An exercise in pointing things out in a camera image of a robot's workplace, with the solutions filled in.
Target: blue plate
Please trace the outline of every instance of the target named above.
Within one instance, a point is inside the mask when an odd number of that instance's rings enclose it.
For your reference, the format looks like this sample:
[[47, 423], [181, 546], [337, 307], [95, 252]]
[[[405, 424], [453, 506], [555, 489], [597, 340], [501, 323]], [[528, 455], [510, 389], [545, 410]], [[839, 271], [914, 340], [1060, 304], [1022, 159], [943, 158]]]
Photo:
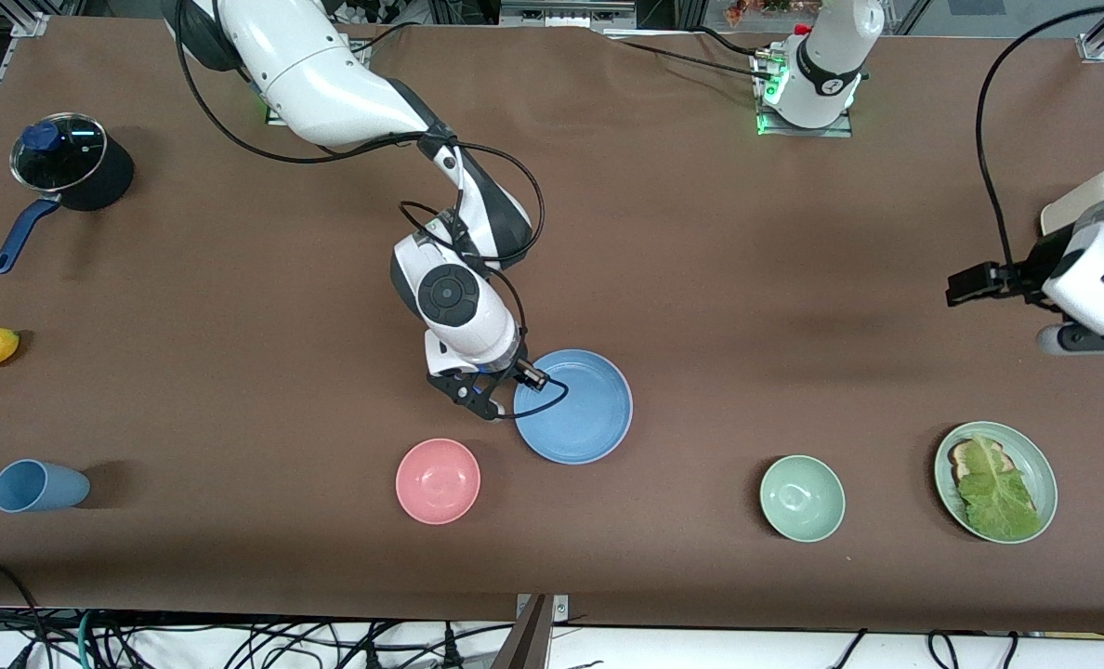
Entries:
[[[569, 386], [569, 396], [540, 414], [519, 418], [519, 434], [533, 452], [561, 465], [585, 465], [613, 452], [630, 427], [634, 401], [619, 369], [602, 355], [578, 349], [551, 352], [535, 368]], [[561, 389], [520, 385], [514, 413], [552, 402]]]

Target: blue lid knob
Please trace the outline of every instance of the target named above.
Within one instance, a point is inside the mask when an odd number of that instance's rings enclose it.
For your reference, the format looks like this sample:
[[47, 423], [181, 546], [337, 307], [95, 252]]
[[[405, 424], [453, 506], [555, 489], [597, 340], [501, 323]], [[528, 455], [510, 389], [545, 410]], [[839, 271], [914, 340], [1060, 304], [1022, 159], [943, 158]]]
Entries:
[[32, 151], [51, 151], [61, 144], [61, 131], [55, 123], [46, 120], [25, 127], [21, 140]]

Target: cup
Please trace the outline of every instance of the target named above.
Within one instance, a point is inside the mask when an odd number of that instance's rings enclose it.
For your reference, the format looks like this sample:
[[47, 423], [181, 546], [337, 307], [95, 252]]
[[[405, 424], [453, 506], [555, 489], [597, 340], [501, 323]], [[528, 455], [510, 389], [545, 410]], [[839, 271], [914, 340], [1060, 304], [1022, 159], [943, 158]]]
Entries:
[[135, 161], [100, 123], [60, 114], [24, 128], [11, 151], [11, 173], [41, 198], [15, 217], [0, 248], [0, 274], [15, 266], [35, 221], [62, 206], [88, 212], [121, 198]]
[[54, 511], [81, 503], [89, 495], [89, 479], [51, 461], [17, 460], [0, 471], [0, 511]]

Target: black circular joint cap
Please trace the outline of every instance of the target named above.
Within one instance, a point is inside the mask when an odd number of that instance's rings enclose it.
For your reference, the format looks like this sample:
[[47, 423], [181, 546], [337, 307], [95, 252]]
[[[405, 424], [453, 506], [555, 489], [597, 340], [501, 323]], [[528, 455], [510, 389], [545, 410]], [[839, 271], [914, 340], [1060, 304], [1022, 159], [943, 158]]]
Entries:
[[477, 314], [477, 279], [457, 264], [433, 267], [420, 282], [416, 304], [429, 321], [440, 326], [465, 326]]

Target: green bowl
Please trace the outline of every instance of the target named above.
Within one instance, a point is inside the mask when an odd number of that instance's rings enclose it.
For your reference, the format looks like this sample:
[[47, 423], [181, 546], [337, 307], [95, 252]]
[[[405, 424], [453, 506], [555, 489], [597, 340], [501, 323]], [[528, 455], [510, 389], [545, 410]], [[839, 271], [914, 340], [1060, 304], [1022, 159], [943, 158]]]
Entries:
[[[1040, 530], [1031, 537], [1009, 541], [1009, 539], [994, 539], [969, 528], [965, 522], [965, 500], [960, 499], [960, 493], [956, 491], [956, 481], [953, 479], [953, 461], [948, 458], [948, 453], [953, 446], [967, 442], [973, 437], [989, 437], [1002, 445], [1002, 452], [1010, 456], [1010, 460], [1023, 474], [1023, 485], [1031, 493], [1031, 500], [1036, 503], [1036, 510], [1040, 513]], [[1040, 537], [1048, 525], [1052, 524], [1052, 519], [1057, 516], [1057, 476], [1052, 474], [1052, 466], [1048, 464], [1048, 458], [1031, 443], [1019, 429], [1007, 427], [1001, 423], [989, 423], [980, 420], [976, 423], [965, 423], [953, 429], [936, 449], [936, 461], [933, 463], [933, 476], [936, 481], [936, 491], [940, 501], [944, 502], [944, 508], [953, 514], [960, 528], [977, 534], [987, 542], [994, 543], [1022, 543], [1030, 542], [1031, 539]]]
[[824, 461], [807, 455], [778, 458], [763, 476], [760, 503], [772, 528], [796, 542], [818, 542], [846, 514], [846, 492]]

